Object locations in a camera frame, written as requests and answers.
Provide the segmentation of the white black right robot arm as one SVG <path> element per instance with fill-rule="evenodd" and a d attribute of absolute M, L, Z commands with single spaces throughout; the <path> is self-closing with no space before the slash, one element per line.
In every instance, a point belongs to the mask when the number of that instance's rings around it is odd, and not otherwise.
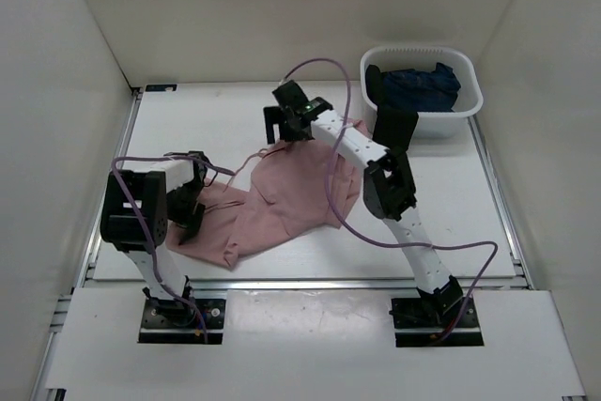
<path fill-rule="evenodd" d="M 458 322 L 463 290 L 442 263 L 417 209 L 416 187 L 401 147 L 372 141 L 326 100 L 309 99 L 294 81 L 272 91 L 277 104 L 264 109 L 266 135 L 280 128 L 288 141 L 317 140 L 362 172 L 363 203 L 393 233 L 413 272 L 422 314 L 428 327 L 450 330 Z"/>

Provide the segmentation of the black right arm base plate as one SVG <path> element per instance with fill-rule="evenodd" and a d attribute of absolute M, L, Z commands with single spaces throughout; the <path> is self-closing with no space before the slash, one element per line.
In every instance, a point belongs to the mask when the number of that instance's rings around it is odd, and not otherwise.
<path fill-rule="evenodd" d="M 426 311 L 420 298 L 392 298 L 389 315 L 393 319 L 395 346 L 482 347 L 484 339 L 473 299 L 469 299 L 455 328 L 443 341 L 438 342 L 456 320 L 461 304 L 459 302 L 446 316 L 439 319 L 435 313 Z"/>

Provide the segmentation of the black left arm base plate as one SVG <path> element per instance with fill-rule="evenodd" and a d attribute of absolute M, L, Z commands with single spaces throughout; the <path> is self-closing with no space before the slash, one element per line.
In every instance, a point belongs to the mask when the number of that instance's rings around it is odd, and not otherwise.
<path fill-rule="evenodd" d="M 196 299 L 196 307 L 202 314 L 206 330 L 187 305 L 177 301 L 146 300 L 140 321 L 138 342 L 159 345 L 220 345 L 226 299 Z"/>

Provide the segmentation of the pink trousers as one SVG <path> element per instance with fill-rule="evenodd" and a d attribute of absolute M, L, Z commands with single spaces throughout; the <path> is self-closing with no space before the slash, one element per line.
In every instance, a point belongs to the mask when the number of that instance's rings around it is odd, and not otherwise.
<path fill-rule="evenodd" d="M 331 146 L 317 141 L 278 142 L 255 154 L 259 162 L 247 191 L 214 182 L 197 201 L 205 207 L 199 232 L 184 237 L 171 224 L 166 247 L 233 269 L 243 257 L 267 251 L 322 225 L 340 228 L 325 192 Z"/>

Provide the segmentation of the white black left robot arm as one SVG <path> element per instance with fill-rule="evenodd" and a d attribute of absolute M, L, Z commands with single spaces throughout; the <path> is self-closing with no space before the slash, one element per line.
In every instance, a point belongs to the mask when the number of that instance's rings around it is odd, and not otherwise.
<path fill-rule="evenodd" d="M 175 325 L 186 326 L 197 317 L 197 304 L 189 279 L 177 268 L 165 240 L 171 225 L 181 243 L 199 232 L 205 206 L 197 198 L 205 188 L 210 161 L 201 151 L 129 161 L 149 166 L 118 169 L 121 160 L 112 163 L 100 218 L 101 238 L 134 263 L 153 308 Z"/>

